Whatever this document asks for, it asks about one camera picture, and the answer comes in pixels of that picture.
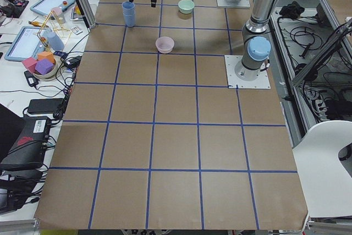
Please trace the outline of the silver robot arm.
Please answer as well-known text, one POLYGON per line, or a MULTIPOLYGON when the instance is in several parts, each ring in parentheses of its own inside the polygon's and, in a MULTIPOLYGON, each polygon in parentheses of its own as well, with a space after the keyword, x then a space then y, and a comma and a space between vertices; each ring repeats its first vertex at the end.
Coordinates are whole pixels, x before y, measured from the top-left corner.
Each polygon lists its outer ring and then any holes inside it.
POLYGON ((239 79, 253 81, 262 71, 261 66, 268 58, 271 44, 264 37, 268 21, 278 0, 254 0, 251 17, 243 27, 244 54, 234 71, 239 79))

